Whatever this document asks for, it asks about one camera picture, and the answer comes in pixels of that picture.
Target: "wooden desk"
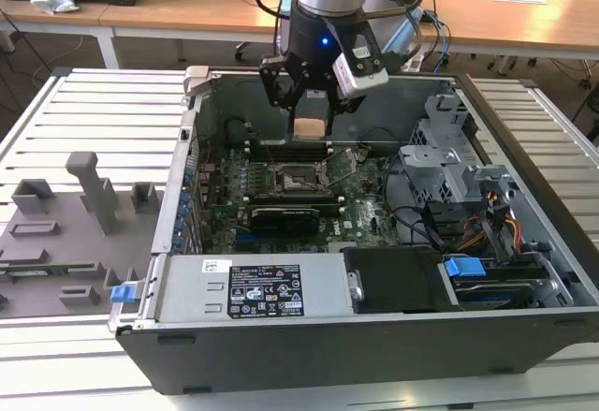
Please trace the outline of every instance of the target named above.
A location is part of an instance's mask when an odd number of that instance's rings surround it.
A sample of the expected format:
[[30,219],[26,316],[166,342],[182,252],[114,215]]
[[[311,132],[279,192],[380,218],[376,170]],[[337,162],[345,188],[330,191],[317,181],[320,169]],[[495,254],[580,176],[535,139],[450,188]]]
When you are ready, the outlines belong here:
[[[262,1],[274,8],[279,3],[279,0]],[[260,10],[254,0],[138,0],[134,7],[108,6],[100,24],[271,34],[274,18]]]
[[[263,1],[269,7],[278,4]],[[599,20],[594,18],[599,0],[547,1],[541,6],[437,0],[437,7],[451,28],[453,52],[599,59]],[[135,7],[82,4],[79,12],[53,17],[27,2],[3,1],[0,7],[23,31],[95,36],[106,66],[118,68],[115,37],[270,42],[274,19],[251,4],[254,0],[139,0]],[[432,8],[432,1],[424,5]],[[0,20],[0,30],[9,29]],[[431,24],[422,29],[425,48],[430,47],[434,29]]]
[[[453,52],[599,59],[599,0],[546,0],[547,5],[490,0],[437,0]],[[424,6],[432,9],[432,0]],[[421,24],[435,40],[432,24]]]

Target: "blue latch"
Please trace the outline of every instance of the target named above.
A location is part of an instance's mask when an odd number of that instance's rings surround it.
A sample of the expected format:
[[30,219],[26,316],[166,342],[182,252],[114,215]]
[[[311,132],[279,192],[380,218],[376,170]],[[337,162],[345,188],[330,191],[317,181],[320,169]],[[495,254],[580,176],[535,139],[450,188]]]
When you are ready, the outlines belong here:
[[133,303],[135,301],[134,285],[119,285],[112,288],[110,293],[112,303]]
[[480,258],[476,257],[453,257],[445,263],[447,274],[450,277],[476,276],[484,277],[487,275]]

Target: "barcode label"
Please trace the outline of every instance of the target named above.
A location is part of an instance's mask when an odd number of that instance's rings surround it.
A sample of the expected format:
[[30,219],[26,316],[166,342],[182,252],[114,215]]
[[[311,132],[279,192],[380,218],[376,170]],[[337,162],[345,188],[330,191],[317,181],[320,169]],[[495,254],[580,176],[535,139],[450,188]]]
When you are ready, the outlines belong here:
[[203,273],[228,273],[233,260],[231,259],[205,259],[202,264]]

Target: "metal bracket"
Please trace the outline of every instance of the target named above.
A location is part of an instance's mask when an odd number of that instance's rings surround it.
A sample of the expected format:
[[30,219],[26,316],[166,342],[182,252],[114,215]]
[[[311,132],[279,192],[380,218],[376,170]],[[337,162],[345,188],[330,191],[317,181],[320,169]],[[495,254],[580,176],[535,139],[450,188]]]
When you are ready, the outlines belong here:
[[185,70],[183,90],[185,95],[194,96],[210,91],[210,69],[207,66],[190,66]]

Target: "table leg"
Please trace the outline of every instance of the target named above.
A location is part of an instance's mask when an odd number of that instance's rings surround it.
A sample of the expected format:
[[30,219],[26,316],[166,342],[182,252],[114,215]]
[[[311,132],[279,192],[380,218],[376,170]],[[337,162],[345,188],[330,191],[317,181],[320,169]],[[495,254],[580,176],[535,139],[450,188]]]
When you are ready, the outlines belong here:
[[97,44],[104,58],[104,65],[107,69],[120,69],[119,56],[114,47],[114,33],[109,27],[98,27],[92,32],[96,37]]
[[512,55],[504,55],[502,57],[502,62],[499,64],[499,69],[497,69],[497,72],[502,75],[505,75],[508,69],[512,66],[513,63],[516,62],[517,59],[518,57],[514,57]]
[[185,50],[183,48],[182,39],[175,39],[175,50],[177,51],[177,60],[179,60],[180,62],[184,62],[185,60],[187,60],[185,58]]
[[10,39],[10,34],[7,31],[0,31],[0,50],[4,52],[13,52],[15,50],[15,46]]

